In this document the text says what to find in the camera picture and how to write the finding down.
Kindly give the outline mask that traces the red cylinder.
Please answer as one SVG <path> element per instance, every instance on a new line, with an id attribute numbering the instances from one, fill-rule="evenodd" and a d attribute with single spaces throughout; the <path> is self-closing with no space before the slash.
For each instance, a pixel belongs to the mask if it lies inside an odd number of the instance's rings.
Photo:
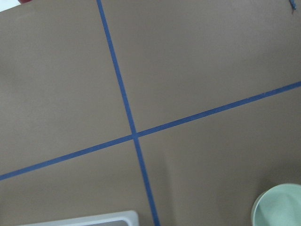
<path id="1" fill-rule="evenodd" d="M 18 2 L 20 4 L 25 4 L 25 3 L 30 2 L 30 1 L 32 1 L 32 0 L 18 0 Z"/>

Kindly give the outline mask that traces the clear plastic bin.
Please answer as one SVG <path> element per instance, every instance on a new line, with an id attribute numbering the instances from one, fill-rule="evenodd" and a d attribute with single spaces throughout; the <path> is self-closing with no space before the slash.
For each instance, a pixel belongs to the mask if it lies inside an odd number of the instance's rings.
<path id="1" fill-rule="evenodd" d="M 64 220 L 55 220 L 48 222 L 40 222 L 33 224 L 25 224 L 26 226 L 96 226 L 111 222 L 124 221 L 127 226 L 139 226 L 139 217 L 136 211 L 128 210 L 89 217 L 71 218 Z"/>

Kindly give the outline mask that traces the pale green bowl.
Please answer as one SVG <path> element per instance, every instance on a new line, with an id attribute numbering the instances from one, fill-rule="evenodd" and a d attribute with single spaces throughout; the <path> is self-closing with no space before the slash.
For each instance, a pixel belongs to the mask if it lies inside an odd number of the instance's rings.
<path id="1" fill-rule="evenodd" d="M 261 193 L 251 210 L 253 226 L 299 226 L 301 186 L 280 184 Z"/>

